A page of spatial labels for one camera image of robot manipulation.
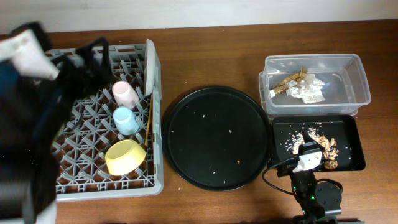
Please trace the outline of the food scraps and rice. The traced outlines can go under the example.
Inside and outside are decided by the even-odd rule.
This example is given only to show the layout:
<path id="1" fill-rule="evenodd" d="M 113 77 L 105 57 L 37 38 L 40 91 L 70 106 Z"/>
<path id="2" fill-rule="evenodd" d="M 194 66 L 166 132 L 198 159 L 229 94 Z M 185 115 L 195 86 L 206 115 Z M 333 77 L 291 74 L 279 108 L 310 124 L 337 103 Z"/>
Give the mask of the food scraps and rice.
<path id="1" fill-rule="evenodd" d="M 310 138 L 321 145 L 325 151 L 323 152 L 324 163 L 326 170 L 337 170 L 339 163 L 337 158 L 339 156 L 339 149 L 337 148 L 337 141 L 335 138 L 327 138 L 324 133 L 320 133 L 321 123 L 315 127 L 305 127 L 303 124 L 300 130 L 293 130 L 288 133 L 288 140 L 285 141 L 284 146 L 286 151 L 292 155 L 299 153 L 299 146 L 305 143 L 302 131 L 307 133 Z"/>

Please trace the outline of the white tissue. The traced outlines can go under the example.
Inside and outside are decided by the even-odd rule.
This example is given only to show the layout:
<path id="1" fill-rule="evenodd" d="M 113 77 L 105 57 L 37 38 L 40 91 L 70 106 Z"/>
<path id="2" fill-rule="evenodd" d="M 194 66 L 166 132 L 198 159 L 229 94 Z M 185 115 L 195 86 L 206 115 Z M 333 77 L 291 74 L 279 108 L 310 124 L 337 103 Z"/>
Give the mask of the white tissue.
<path id="1" fill-rule="evenodd" d="M 286 95 L 294 98 L 300 98 L 305 104 L 319 103 L 325 101 L 322 88 L 325 82 L 316 78 L 315 74 L 308 74 L 300 82 L 289 84 Z"/>

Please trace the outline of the gold snack wrapper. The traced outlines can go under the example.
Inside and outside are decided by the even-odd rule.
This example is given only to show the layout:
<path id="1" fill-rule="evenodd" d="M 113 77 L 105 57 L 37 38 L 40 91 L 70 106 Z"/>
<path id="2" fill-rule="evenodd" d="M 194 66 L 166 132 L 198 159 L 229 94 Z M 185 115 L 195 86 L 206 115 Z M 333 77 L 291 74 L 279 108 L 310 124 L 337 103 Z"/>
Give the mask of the gold snack wrapper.
<path id="1" fill-rule="evenodd" d="M 301 82 L 307 75 L 307 69 L 302 67 L 299 72 L 283 79 L 279 82 L 270 92 L 278 95 L 283 91 L 294 87 L 297 83 Z"/>

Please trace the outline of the pink cup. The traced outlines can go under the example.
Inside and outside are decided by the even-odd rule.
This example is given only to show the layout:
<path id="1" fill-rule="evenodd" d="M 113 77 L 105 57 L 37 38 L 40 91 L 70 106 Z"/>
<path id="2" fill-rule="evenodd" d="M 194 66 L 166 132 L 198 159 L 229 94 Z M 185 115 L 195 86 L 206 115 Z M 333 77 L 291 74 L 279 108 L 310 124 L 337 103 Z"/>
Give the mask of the pink cup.
<path id="1" fill-rule="evenodd" d="M 133 109 L 139 102 L 139 96 L 126 81 L 118 81 L 112 86 L 112 93 L 118 106 Z"/>

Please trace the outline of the blue cup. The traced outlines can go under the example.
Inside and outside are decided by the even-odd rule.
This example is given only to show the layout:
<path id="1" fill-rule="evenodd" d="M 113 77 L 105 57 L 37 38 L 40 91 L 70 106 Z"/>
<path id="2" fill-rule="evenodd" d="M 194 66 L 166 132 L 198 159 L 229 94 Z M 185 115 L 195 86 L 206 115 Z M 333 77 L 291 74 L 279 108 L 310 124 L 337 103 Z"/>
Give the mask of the blue cup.
<path id="1" fill-rule="evenodd" d="M 123 135 L 132 135 L 139 130 L 136 115 L 128 107 L 120 106 L 113 112 L 113 120 L 118 131 Z"/>

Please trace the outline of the grey plate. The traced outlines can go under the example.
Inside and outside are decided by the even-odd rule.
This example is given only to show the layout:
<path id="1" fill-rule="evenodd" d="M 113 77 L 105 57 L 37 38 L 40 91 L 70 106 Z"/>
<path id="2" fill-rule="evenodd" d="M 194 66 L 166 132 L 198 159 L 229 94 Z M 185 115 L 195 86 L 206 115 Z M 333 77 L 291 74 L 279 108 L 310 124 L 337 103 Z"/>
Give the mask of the grey plate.
<path id="1" fill-rule="evenodd" d="M 149 96 L 154 87 L 155 77 L 155 47 L 153 41 L 146 40 L 146 67 L 144 70 L 145 95 Z"/>

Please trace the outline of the wooden chopstick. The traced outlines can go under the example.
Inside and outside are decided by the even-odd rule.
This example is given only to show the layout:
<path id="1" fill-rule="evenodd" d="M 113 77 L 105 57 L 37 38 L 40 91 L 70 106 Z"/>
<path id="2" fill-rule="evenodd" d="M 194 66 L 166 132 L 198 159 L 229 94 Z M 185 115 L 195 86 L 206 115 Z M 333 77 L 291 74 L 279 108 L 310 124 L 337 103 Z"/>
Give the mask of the wooden chopstick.
<path id="1" fill-rule="evenodd" d="M 149 128 L 150 128 L 150 123 L 152 120 L 152 106 L 153 106 L 153 94 L 151 95 L 150 98 L 150 107 L 149 107 L 149 111 L 148 111 L 148 117 L 147 117 L 147 126 L 146 126 L 146 139 L 144 142 L 145 146 L 148 146 L 148 137 L 149 137 Z"/>

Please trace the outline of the yellow bowl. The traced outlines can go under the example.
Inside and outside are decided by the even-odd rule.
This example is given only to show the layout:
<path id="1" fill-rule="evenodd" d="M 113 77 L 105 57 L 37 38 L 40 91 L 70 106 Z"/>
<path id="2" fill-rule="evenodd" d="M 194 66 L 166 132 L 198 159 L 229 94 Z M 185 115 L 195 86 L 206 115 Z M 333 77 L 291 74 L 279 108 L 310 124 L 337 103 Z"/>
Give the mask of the yellow bowl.
<path id="1" fill-rule="evenodd" d="M 125 175 L 138 168 L 146 158 L 146 151 L 137 142 L 126 139 L 112 145 L 105 154 L 111 175 Z"/>

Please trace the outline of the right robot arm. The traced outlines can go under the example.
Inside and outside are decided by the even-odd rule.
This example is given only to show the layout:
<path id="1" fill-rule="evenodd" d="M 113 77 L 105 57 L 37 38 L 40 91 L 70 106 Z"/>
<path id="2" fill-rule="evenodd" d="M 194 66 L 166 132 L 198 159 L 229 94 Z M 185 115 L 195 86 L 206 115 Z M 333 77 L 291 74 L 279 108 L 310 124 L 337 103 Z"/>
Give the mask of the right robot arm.
<path id="1" fill-rule="evenodd" d="M 323 167 L 334 170 L 338 163 L 329 158 L 330 143 L 318 142 L 309 133 L 302 133 L 303 143 L 298 153 L 289 156 L 277 166 L 279 177 L 290 178 L 290 193 L 302 209 L 293 223 L 363 223 L 359 219 L 339 219 L 342 214 L 343 186 L 331 179 L 318 179 L 315 171 Z"/>

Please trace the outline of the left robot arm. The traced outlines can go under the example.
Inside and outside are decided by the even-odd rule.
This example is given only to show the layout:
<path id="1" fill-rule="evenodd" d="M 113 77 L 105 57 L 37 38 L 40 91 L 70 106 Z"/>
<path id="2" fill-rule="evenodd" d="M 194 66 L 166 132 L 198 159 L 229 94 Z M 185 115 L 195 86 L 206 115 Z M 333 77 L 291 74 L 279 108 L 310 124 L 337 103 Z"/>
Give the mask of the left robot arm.
<path id="1" fill-rule="evenodd" d="M 52 48 L 39 22 L 1 41 L 1 220 L 35 223 L 56 200 L 59 164 L 50 152 L 74 104 L 112 79 L 109 43 L 76 50 L 79 65 Z"/>

